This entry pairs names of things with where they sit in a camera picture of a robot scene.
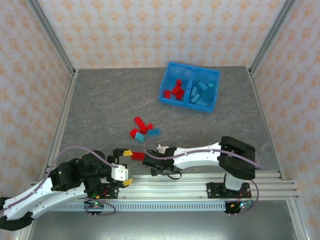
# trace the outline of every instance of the toy brick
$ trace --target toy brick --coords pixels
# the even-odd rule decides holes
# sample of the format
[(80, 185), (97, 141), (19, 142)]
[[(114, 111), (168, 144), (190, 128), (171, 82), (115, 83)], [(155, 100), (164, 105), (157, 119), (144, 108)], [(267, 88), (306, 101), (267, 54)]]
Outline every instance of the toy brick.
[(196, 85), (201, 89), (202, 91), (205, 91), (208, 89), (208, 86), (203, 81), (198, 81)]
[(176, 80), (176, 84), (181, 87), (181, 85), (182, 85), (181, 79), (177, 79), (177, 80)]
[(134, 138), (141, 143), (144, 143), (146, 139), (140, 132), (137, 132)]
[(130, 149), (129, 150), (125, 150), (124, 152), (123, 152), (123, 156), (132, 156), (132, 151), (130, 151)]
[(130, 136), (134, 139), (137, 132), (139, 132), (138, 129), (136, 129), (136, 128), (132, 129), (130, 132)]
[(195, 96), (197, 94), (197, 90), (198, 90), (198, 88), (196, 86), (194, 86), (192, 88), (191, 96)]
[(138, 125), (139, 128), (141, 128), (142, 126), (146, 126), (145, 123), (141, 120), (141, 118), (139, 116), (137, 116), (134, 119), (135, 123)]
[(160, 129), (159, 128), (148, 130), (148, 136), (149, 137), (156, 137), (156, 136), (159, 136), (160, 134), (161, 133), (160, 133)]
[(175, 96), (175, 99), (180, 101), (180, 100), (183, 98), (184, 94), (185, 94), (185, 90), (180, 89), (180, 90), (177, 92), (177, 94), (176, 94), (176, 96)]
[(169, 99), (169, 98), (170, 98), (170, 90), (165, 90), (165, 91), (164, 91), (164, 97), (165, 97), (166, 99)]
[(204, 99), (206, 99), (206, 100), (208, 100), (208, 101), (212, 98), (211, 93), (210, 93), (210, 92), (207, 92), (207, 91), (202, 91), (202, 92), (200, 93), (200, 95), (201, 95)]
[(137, 151), (134, 151), (132, 152), (132, 156), (131, 156), (131, 159), (132, 160), (140, 160), (140, 161), (143, 161), (145, 160), (145, 156), (146, 154), (144, 152), (137, 152)]
[(177, 93), (178, 93), (178, 91), (179, 91), (180, 89), (181, 89), (181, 87), (180, 87), (180, 86), (178, 86), (178, 85), (177, 85), (177, 86), (175, 86), (175, 87), (174, 87), (174, 89), (173, 89), (173, 90), (172, 90), (172, 92), (171, 92), (171, 93), (172, 93), (172, 95), (177, 95)]
[(203, 101), (196, 101), (195, 104), (199, 105), (199, 106), (203, 106), (203, 107), (208, 107), (208, 104), (204, 103)]
[(200, 94), (196, 94), (196, 95), (191, 99), (191, 102), (192, 102), (192, 103), (195, 103), (195, 102), (198, 100), (198, 98), (200, 98)]
[(208, 84), (209, 89), (214, 89), (215, 88), (215, 83), (213, 81), (210, 81)]
[(141, 126), (140, 127), (140, 133), (147, 134), (147, 131), (148, 131), (148, 127), (147, 126)]

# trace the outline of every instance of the cable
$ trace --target cable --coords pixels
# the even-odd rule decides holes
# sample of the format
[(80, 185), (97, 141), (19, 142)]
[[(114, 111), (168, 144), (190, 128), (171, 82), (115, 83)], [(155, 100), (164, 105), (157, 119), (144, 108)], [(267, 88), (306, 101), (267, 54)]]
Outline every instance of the cable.
[(178, 171), (178, 173), (180, 174), (180, 177), (172, 177), (170, 175), (167, 175), (168, 178), (172, 179), (172, 180), (179, 180), (180, 178), (182, 178), (182, 173), (180, 171)]
[[(112, 204), (110, 204), (110, 203), (108, 203), (108, 202), (106, 202), (106, 201), (101, 201), (101, 200), (93, 199), (93, 198), (90, 198), (90, 197), (84, 197), (83, 199), (87, 199), (87, 200), (90, 200), (90, 201), (95, 201), (95, 202), (101, 203), (101, 204), (103, 204), (103, 205), (108, 205), (109, 207), (113, 208), (113, 211), (107, 212), (107, 213), (102, 213), (102, 214), (101, 214), (101, 213), (100, 213), (100, 214), (95, 214), (95, 215), (94, 215), (95, 217), (103, 217), (103, 216), (111, 215), (111, 214), (114, 214), (114, 213), (117, 211), (117, 209), (116, 209), (116, 207), (115, 207), (114, 205), (112, 205)], [(90, 214), (90, 212), (88, 212), (88, 209), (89, 209), (91, 206), (93, 206), (93, 205), (94, 205), (94, 203), (88, 205), (88, 206), (85, 208), (85, 213), (88, 214), (89, 216), (90, 216), (91, 214)]]
[[(14, 203), (9, 204), (9, 205), (8, 205), (8, 208), (11, 208), (11, 207), (13, 207), (13, 206), (21, 203), (22, 201), (24, 201), (24, 200), (28, 199), (30, 196), (32, 196), (36, 191), (38, 191), (38, 190), (42, 187), (42, 185), (45, 183), (45, 181), (48, 179), (49, 174), (50, 174), (51, 171), (53, 170), (56, 162), (57, 162), (58, 159), (61, 157), (61, 155), (63, 155), (65, 152), (67, 152), (67, 151), (70, 150), (70, 149), (82, 149), (82, 150), (85, 150), (85, 151), (91, 153), (92, 155), (94, 155), (94, 156), (95, 156), (96, 158), (98, 158), (100, 161), (102, 161), (102, 162), (104, 162), (105, 164), (107, 164), (108, 166), (110, 166), (111, 168), (118, 168), (118, 167), (119, 167), (119, 166), (117, 166), (117, 165), (112, 165), (110, 162), (107, 162), (105, 159), (103, 159), (102, 157), (100, 157), (98, 154), (96, 154), (94, 151), (90, 150), (89, 148), (86, 148), (86, 147), (84, 147), (84, 146), (79, 146), (79, 145), (68, 146), (68, 147), (66, 147), (65, 149), (63, 149), (63, 150), (54, 158), (54, 160), (52, 161), (51, 166), (50, 166), (48, 172), (45, 174), (43, 180), (39, 183), (39, 185), (38, 185), (32, 192), (30, 192), (28, 195), (26, 195), (26, 196), (24, 196), (23, 198), (15, 201)], [(1, 214), (2, 214), (5, 210), (7, 210), (8, 208), (4, 208), (4, 209), (0, 210), (0, 216), (1, 216)]]
[(166, 157), (159, 157), (159, 156), (153, 156), (152, 154), (150, 154), (148, 151), (147, 151), (147, 143), (151, 143), (151, 144), (154, 144), (156, 146), (158, 146), (159, 144), (155, 143), (155, 142), (152, 142), (152, 141), (146, 141), (143, 145), (143, 150), (145, 152), (145, 154), (147, 154), (150, 158), (153, 158), (153, 159), (157, 159), (157, 160), (168, 160), (168, 159), (172, 159), (172, 158), (179, 158), (179, 157), (182, 157), (182, 156), (185, 156), (187, 154), (196, 154), (196, 153), (209, 153), (209, 152), (214, 152), (214, 153), (222, 153), (222, 154), (228, 154), (228, 155), (231, 155), (235, 158), (238, 158), (238, 159), (241, 159), (243, 161), (246, 161), (247, 163), (249, 164), (252, 164), (254, 165), (255, 167), (257, 167), (258, 169), (261, 169), (262, 166), (254, 161), (251, 161), (250, 159), (244, 157), (244, 156), (241, 156), (239, 154), (236, 154), (234, 152), (231, 152), (231, 151), (226, 151), (226, 150), (220, 150), (220, 149), (201, 149), (201, 150), (193, 150), (193, 151), (187, 151), (187, 152), (184, 152), (184, 153), (180, 153), (178, 155), (175, 155), (175, 156), (166, 156)]
[(237, 216), (238, 216), (238, 215), (243, 215), (243, 214), (245, 214), (245, 213), (248, 213), (248, 212), (252, 211), (252, 209), (255, 208), (255, 206), (257, 205), (257, 202), (258, 202), (258, 200), (259, 200), (259, 195), (260, 195), (260, 193), (259, 193), (258, 185), (257, 185), (256, 182), (253, 181), (253, 180), (249, 180), (249, 181), (252, 182), (253, 185), (255, 186), (255, 189), (256, 189), (256, 200), (254, 201), (254, 203), (252, 204), (252, 206), (251, 206), (248, 210), (237, 213), (237, 214), (236, 214)]

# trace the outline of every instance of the red lego brick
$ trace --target red lego brick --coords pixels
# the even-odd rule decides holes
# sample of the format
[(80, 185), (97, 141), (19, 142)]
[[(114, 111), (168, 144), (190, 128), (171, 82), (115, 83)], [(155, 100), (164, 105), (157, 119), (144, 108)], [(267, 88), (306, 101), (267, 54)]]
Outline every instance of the red lego brick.
[(136, 129), (136, 128), (132, 129), (130, 132), (130, 136), (134, 139), (137, 132), (139, 132), (138, 129)]
[(140, 133), (147, 134), (147, 131), (148, 131), (148, 127), (147, 126), (141, 126), (140, 127)]
[(181, 87), (179, 85), (175, 86), (174, 89), (172, 90), (172, 94), (173, 95), (177, 95), (177, 93), (179, 92), (179, 90), (181, 89)]
[(131, 155), (132, 160), (140, 160), (140, 161), (145, 160), (146, 154), (144, 152), (133, 151), (132, 154), (133, 154)]
[(135, 119), (134, 119), (135, 123), (138, 125), (139, 128), (141, 127), (146, 127), (145, 123), (141, 120), (141, 118), (139, 116), (137, 116)]
[(165, 90), (165, 91), (164, 91), (164, 97), (165, 97), (166, 99), (169, 99), (169, 98), (170, 98), (170, 90)]
[(182, 99), (182, 97), (184, 96), (184, 94), (185, 94), (185, 91), (183, 89), (180, 89), (176, 93), (175, 99), (180, 101)]
[(181, 79), (177, 79), (177, 80), (176, 80), (176, 84), (181, 87), (181, 85), (182, 85)]

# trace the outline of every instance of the floor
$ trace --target floor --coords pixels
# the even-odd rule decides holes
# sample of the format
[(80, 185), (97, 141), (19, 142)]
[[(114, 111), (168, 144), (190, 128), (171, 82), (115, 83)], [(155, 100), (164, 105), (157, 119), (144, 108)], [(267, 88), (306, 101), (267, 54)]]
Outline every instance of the floor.
[[(61, 143), (61, 150), (82, 145), (111, 155), (115, 148), (143, 151), (132, 139), (134, 118), (160, 128), (161, 136), (148, 138), (170, 147), (200, 147), (231, 136), (256, 148), (256, 162), (264, 171), (279, 170), (273, 146), (244, 66), (211, 67), (221, 71), (213, 113), (203, 113), (160, 103), (158, 94), (166, 68), (80, 70)], [(77, 150), (60, 162), (81, 157)], [(133, 175), (150, 174), (140, 161), (128, 158)], [(222, 172), (220, 167), (192, 167), (183, 173)]]
[(35, 220), (29, 240), (296, 240), (285, 201), (261, 201), (253, 211), (47, 212)]

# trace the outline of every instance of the black mounting bracket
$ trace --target black mounting bracket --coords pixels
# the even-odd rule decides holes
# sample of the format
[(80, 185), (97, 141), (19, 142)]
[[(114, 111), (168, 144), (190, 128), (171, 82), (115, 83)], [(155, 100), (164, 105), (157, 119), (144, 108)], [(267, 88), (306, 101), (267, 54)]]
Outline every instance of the black mounting bracket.
[(242, 199), (251, 198), (247, 193), (250, 192), (249, 183), (242, 183), (239, 191), (228, 190), (223, 182), (209, 182), (206, 184), (206, 193), (208, 199), (239, 199), (242, 194)]

